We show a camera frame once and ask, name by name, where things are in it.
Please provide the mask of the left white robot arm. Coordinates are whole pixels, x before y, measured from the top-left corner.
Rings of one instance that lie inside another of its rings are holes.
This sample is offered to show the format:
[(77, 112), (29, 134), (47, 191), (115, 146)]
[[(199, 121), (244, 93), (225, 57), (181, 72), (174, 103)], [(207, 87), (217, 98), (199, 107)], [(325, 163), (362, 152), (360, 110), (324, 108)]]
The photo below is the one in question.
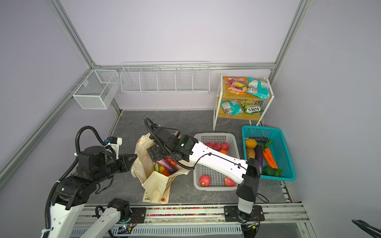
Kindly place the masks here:
[[(85, 130), (91, 130), (100, 146), (80, 149), (80, 136)], [(102, 192), (97, 186), (106, 179), (113, 179), (115, 174), (128, 172), (136, 154), (117, 155), (117, 138), (109, 137), (103, 141), (97, 130), (91, 126), (81, 128), (75, 137), (75, 160), (68, 170), (53, 185), (45, 205), (45, 228), (42, 237), (47, 238), (55, 229), (52, 225), (52, 209), (56, 204), (62, 205), (65, 211), (85, 204), (92, 193)]]

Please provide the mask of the cream canvas grocery bag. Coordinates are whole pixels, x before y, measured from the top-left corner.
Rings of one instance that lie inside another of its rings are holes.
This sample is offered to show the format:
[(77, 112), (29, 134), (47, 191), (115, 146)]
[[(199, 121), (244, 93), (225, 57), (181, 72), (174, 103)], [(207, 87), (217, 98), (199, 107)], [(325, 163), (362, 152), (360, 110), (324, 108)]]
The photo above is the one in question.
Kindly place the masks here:
[(190, 171), (177, 166), (178, 170), (170, 176), (156, 172), (154, 170), (154, 162), (147, 151), (147, 149), (155, 145), (149, 137), (149, 133), (143, 135), (136, 144), (135, 154), (138, 155), (138, 158), (134, 161), (131, 168), (132, 176), (138, 178), (145, 189), (143, 202), (168, 204), (173, 181), (181, 175), (187, 175)]

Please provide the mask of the red tomato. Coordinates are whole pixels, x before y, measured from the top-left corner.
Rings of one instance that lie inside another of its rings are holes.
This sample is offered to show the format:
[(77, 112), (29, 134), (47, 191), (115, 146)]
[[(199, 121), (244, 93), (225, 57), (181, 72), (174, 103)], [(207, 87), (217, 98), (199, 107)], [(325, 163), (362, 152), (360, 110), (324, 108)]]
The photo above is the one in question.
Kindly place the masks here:
[(169, 162), (172, 166), (177, 167), (177, 163), (171, 160), (169, 157), (166, 157), (165, 160)]

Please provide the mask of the orange pumpkin vegetable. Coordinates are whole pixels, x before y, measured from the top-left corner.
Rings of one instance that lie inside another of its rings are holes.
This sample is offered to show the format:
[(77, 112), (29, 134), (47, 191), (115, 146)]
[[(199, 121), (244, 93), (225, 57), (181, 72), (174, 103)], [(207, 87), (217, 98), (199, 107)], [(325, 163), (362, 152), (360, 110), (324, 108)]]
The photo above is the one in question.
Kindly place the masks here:
[(169, 177), (171, 174), (167, 170), (164, 170), (162, 172), (162, 175), (165, 175), (165, 176)]

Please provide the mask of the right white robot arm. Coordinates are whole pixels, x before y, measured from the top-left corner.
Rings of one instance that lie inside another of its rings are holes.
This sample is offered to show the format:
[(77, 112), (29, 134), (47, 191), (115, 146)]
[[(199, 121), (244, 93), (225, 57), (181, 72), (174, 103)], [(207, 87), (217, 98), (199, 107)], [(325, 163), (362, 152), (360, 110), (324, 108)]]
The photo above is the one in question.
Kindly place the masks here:
[(225, 217), (242, 224), (264, 221), (261, 208), (255, 204), (261, 178), (257, 160), (233, 158), (189, 135), (173, 135), (167, 128), (155, 124), (148, 117), (144, 118), (144, 125), (150, 133), (150, 139), (155, 143), (147, 150), (152, 160), (160, 162), (168, 157), (187, 170), (203, 165), (226, 175), (238, 185), (236, 194), (239, 202), (232, 211), (225, 212)]

